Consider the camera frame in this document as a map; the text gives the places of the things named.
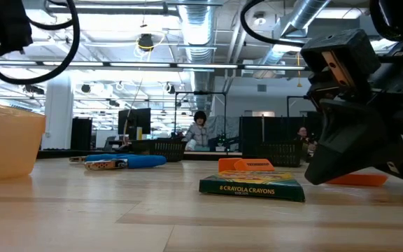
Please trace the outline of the black partition panel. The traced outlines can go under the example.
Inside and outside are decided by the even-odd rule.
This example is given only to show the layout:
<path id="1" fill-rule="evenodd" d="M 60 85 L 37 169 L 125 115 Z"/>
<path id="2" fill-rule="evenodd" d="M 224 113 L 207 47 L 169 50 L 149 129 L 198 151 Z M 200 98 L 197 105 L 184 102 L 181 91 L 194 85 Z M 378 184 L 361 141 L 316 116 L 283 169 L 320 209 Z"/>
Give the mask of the black partition panel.
<path id="1" fill-rule="evenodd" d="M 260 143 L 300 141 L 299 131 L 304 128 L 306 139 L 317 141 L 322 131 L 323 117 L 316 112 L 302 117 L 240 117 L 239 150 L 251 155 Z"/>

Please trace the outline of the black cabinet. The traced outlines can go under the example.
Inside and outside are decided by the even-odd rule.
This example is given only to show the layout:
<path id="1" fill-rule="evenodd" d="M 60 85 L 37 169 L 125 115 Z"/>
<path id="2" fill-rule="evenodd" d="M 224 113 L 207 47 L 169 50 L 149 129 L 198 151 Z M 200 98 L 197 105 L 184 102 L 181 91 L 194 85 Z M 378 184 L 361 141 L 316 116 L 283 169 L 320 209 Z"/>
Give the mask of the black cabinet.
<path id="1" fill-rule="evenodd" d="M 92 137 L 92 119 L 74 118 L 71 129 L 71 150 L 89 151 Z"/>

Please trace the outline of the silver ventilation duct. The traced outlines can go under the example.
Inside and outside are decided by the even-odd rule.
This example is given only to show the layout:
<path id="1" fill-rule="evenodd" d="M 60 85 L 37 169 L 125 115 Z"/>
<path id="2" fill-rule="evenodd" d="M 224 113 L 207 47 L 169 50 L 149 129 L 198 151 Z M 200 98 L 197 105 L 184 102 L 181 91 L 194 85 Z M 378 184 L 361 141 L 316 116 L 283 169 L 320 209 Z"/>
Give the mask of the silver ventilation duct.
<path id="1" fill-rule="evenodd" d="M 331 0 L 296 0 L 294 7 L 288 14 L 278 17 L 272 38 L 278 40 L 305 39 L 309 25 Z M 272 45 L 262 58 L 253 62 L 264 65 L 275 65 L 280 62 L 284 54 L 299 52 L 301 48 L 294 45 Z"/>
<path id="2" fill-rule="evenodd" d="M 207 5 L 181 5 L 178 7 L 182 23 L 186 55 L 189 63 L 210 64 L 213 61 L 213 19 L 215 9 Z M 192 90 L 213 91 L 214 76 L 207 70 L 190 73 Z"/>

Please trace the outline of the black plastic mesh basket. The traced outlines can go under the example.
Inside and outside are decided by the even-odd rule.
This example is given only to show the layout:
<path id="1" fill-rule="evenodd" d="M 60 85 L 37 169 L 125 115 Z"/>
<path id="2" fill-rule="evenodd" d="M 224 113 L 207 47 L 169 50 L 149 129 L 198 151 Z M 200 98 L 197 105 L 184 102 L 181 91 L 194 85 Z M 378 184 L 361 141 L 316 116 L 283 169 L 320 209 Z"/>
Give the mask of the black plastic mesh basket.
<path id="1" fill-rule="evenodd" d="M 153 139 L 132 141 L 131 150 L 135 154 L 161 155 L 167 162 L 179 162 L 183 159 L 186 143 L 175 139 Z"/>
<path id="2" fill-rule="evenodd" d="M 255 154 L 270 161 L 274 167 L 299 167 L 302 148 L 301 141 L 263 142 L 255 147 Z"/>

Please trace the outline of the Crayola crayon box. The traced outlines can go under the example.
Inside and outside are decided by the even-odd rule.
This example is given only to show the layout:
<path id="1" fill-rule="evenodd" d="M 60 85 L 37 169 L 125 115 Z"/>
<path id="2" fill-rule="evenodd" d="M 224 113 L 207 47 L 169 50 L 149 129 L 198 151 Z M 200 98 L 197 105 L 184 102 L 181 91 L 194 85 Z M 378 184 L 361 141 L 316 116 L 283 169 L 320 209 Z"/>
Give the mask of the Crayola crayon box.
<path id="1" fill-rule="evenodd" d="M 199 181 L 199 192 L 304 202 L 302 186 L 283 171 L 222 171 Z"/>

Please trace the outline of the black computer monitor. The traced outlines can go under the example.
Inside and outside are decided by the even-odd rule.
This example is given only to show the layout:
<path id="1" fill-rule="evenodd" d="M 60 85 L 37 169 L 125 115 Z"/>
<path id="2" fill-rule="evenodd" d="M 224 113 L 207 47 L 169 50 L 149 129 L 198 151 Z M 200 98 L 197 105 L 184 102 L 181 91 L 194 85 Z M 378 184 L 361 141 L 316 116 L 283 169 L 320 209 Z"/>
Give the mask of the black computer monitor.
<path id="1" fill-rule="evenodd" d="M 130 139 L 136 140 L 136 131 L 140 127 L 142 134 L 150 134 L 151 109 L 138 108 L 118 111 L 118 134 L 129 135 Z"/>

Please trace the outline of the orange eraser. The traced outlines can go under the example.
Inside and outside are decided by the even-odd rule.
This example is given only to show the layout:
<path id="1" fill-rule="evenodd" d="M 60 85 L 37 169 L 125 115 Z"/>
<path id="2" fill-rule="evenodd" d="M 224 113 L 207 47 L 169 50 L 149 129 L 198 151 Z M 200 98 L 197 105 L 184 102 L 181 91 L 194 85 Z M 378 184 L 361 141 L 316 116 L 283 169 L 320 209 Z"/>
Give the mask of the orange eraser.
<path id="1" fill-rule="evenodd" d="M 345 186 L 382 186 L 388 177 L 382 174 L 347 174 L 327 181 L 328 184 Z"/>
<path id="2" fill-rule="evenodd" d="M 241 158 L 220 158 L 218 160 L 218 172 L 224 172 L 224 171 L 235 171 L 235 164 L 240 161 Z"/>
<path id="3" fill-rule="evenodd" d="M 234 163 L 237 171 L 245 172 L 271 172 L 274 166 L 267 159 L 240 159 Z"/>

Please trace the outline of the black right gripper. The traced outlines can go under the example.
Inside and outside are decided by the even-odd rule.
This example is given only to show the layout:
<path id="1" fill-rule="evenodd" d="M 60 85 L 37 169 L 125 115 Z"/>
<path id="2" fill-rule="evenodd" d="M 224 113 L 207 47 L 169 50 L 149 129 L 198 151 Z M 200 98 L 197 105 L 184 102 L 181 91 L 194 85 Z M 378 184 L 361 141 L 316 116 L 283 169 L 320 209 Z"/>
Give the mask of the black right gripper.
<path id="1" fill-rule="evenodd" d="M 307 181 L 402 164 L 403 140 L 387 126 L 403 134 L 403 39 L 378 56 L 363 30 L 349 29 L 310 40 L 301 55 L 312 72 L 307 97 L 324 114 Z"/>

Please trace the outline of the translucent orange plastic bin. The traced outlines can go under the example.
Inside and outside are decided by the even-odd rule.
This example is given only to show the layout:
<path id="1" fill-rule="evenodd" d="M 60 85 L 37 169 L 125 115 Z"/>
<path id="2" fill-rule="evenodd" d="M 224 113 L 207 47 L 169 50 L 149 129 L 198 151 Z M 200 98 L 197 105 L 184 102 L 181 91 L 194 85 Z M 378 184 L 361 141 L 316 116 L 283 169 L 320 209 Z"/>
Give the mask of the translucent orange plastic bin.
<path id="1" fill-rule="evenodd" d="M 32 172 L 45 116 L 0 105 L 0 180 Z"/>

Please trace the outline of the long light bar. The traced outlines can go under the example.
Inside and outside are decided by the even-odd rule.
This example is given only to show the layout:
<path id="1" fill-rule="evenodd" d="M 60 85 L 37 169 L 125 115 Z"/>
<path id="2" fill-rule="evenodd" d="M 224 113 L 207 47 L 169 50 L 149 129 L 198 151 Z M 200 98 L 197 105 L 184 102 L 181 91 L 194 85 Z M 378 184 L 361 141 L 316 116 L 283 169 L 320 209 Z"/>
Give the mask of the long light bar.
<path id="1" fill-rule="evenodd" d="M 0 60 L 1 66 L 58 67 L 58 61 Z M 259 64 L 202 64 L 175 62 L 71 62 L 70 67 L 117 67 L 153 69 L 239 69 L 239 70 L 282 70 L 309 71 L 307 66 L 299 65 L 259 65 Z"/>

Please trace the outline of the person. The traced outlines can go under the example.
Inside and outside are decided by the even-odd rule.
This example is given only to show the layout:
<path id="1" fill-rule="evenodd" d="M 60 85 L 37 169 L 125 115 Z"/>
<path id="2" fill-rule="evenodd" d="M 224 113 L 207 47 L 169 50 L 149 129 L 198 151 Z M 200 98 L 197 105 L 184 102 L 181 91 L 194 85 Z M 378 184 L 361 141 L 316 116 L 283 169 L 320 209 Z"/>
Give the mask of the person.
<path id="1" fill-rule="evenodd" d="M 309 155 L 313 155 L 316 150 L 317 142 L 308 136 L 307 128 L 300 127 L 297 131 L 295 141 L 302 143 L 302 149 Z"/>
<path id="2" fill-rule="evenodd" d="M 194 114 L 194 122 L 186 132 L 184 140 L 187 141 L 185 149 L 187 151 L 208 151 L 208 132 L 206 128 L 206 114 L 197 111 Z"/>

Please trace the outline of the white column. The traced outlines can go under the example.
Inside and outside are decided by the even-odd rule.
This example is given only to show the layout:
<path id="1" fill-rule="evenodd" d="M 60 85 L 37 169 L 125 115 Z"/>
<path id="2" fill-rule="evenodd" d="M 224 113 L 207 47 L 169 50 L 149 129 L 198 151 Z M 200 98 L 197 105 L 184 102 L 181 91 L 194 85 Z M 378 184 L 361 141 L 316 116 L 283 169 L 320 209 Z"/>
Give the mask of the white column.
<path id="1" fill-rule="evenodd" d="M 45 133 L 41 149 L 69 149 L 73 120 L 74 84 L 68 73 L 47 82 Z"/>

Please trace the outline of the black stand frame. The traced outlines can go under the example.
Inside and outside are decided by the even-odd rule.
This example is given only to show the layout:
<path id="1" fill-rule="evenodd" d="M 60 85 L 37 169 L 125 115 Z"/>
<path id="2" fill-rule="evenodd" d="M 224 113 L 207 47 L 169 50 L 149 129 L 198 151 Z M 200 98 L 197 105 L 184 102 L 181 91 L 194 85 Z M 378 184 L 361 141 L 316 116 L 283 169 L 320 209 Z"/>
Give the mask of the black stand frame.
<path id="1" fill-rule="evenodd" d="M 178 95 L 179 94 L 184 94 L 184 98 L 179 99 Z M 224 106 L 224 123 L 223 123 L 223 133 L 222 133 L 222 140 L 226 140 L 226 133 L 227 133 L 227 93 L 226 92 L 212 92 L 212 91 L 206 91 L 206 90 L 201 90 L 201 91 L 192 91 L 192 92 L 186 92 L 186 91 L 176 91 L 174 94 L 174 129 L 173 129 L 173 133 L 176 134 L 176 126 L 177 126 L 177 108 L 180 107 L 180 103 L 182 100 L 185 99 L 186 96 L 188 95 L 192 95 L 192 96 L 216 96 L 216 95 L 222 95 L 223 98 L 223 106 Z"/>

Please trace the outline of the grey cover sheet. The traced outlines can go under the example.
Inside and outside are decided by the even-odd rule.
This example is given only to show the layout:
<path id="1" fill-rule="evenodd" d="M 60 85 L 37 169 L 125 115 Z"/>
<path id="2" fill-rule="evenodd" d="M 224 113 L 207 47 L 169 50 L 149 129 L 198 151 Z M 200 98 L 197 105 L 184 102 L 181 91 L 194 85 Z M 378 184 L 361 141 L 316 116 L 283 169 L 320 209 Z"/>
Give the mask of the grey cover sheet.
<path id="1" fill-rule="evenodd" d="M 240 117 L 230 117 L 216 115 L 208 117 L 206 121 L 206 129 L 208 134 L 208 147 L 214 151 L 218 146 L 218 137 L 222 135 L 226 138 L 230 151 L 239 150 L 239 123 Z"/>

